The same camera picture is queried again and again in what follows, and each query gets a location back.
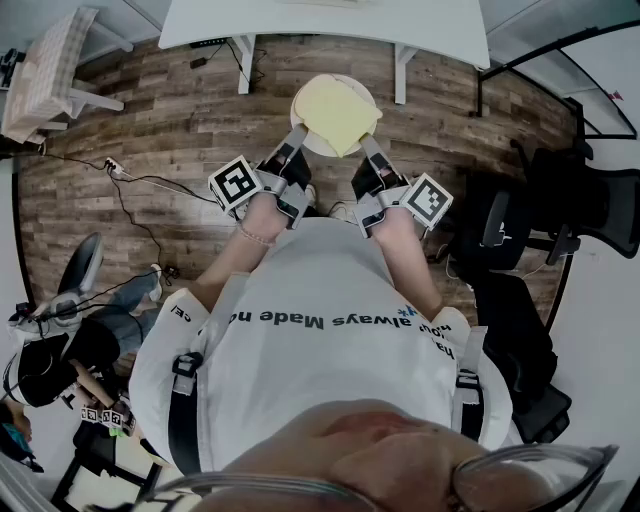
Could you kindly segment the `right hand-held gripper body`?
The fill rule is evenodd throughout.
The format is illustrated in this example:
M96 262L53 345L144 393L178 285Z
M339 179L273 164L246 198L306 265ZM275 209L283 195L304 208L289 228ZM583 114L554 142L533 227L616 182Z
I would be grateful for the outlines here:
M353 215L365 238L394 208L408 211L431 231L453 203L453 196L429 175L423 173L411 184L380 153L363 160L351 185L356 197Z

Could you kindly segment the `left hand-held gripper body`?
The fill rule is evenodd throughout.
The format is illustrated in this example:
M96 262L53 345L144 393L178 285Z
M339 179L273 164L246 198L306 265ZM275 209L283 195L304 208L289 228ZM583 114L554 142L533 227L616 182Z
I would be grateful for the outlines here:
M297 155L296 149L284 144L255 167L240 155L209 176L209 190L224 213L235 215L255 195L270 194L277 210L287 217L287 228L295 229L309 206L305 188L310 182L307 170L293 166L290 156Z

